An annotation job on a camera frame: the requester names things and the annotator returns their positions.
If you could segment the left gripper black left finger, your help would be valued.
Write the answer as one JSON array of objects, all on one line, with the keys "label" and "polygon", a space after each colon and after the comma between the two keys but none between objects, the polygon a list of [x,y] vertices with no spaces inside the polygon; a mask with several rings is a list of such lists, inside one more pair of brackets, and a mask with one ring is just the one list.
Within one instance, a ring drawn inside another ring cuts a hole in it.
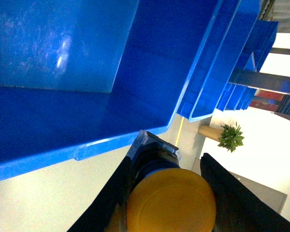
[{"label": "left gripper black left finger", "polygon": [[133,184],[132,161],[125,157],[70,232],[126,232],[126,205]]}]

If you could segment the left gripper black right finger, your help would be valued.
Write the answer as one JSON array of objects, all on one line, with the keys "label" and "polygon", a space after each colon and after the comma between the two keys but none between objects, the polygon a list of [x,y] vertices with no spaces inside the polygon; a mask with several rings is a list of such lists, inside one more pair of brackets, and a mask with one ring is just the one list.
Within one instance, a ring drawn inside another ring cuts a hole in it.
[{"label": "left gripper black right finger", "polygon": [[215,232],[290,232],[290,222],[262,202],[210,154],[200,162],[217,207]]}]

